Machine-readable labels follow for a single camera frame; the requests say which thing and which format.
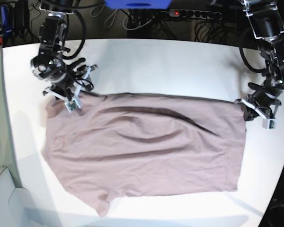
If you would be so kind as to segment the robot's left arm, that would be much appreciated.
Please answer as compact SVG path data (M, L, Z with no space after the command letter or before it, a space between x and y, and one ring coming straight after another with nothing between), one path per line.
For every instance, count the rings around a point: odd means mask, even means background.
M251 71L260 73L266 79L261 85L249 83L248 87L254 93L238 99L237 102L246 107L246 121L252 121L256 117L274 121L276 110L272 110L271 106L278 108L281 105L278 97L284 91L284 24L275 0L242 0L241 4L250 27L243 32L240 39L243 40L252 31L254 38L259 41L258 50L265 59L266 68L252 68L242 48L240 54Z

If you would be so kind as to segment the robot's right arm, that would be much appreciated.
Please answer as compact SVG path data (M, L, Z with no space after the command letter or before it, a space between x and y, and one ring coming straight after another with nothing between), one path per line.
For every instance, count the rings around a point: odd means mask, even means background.
M91 91L93 85L83 78L85 66L75 71L75 67L85 61L80 58L72 64L65 60L76 58L86 40L87 28L82 15L76 10L78 0L42 0L40 10L47 12L45 21L39 28L40 46L38 55L31 60L31 71L39 80L49 81L50 87L43 91L43 95L52 94L57 99L74 97L76 88ZM82 26L82 38L74 54L65 56L70 49L65 46L65 39L69 28L69 16L76 15Z

